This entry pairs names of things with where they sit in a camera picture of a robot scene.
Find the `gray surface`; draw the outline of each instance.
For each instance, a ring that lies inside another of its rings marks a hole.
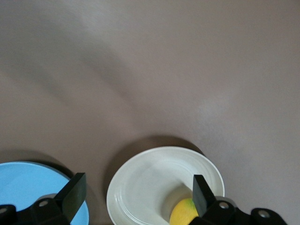
[[[299,1],[1,1],[1,161],[86,172],[108,225],[127,158],[193,143],[242,210],[298,225],[299,21]]]

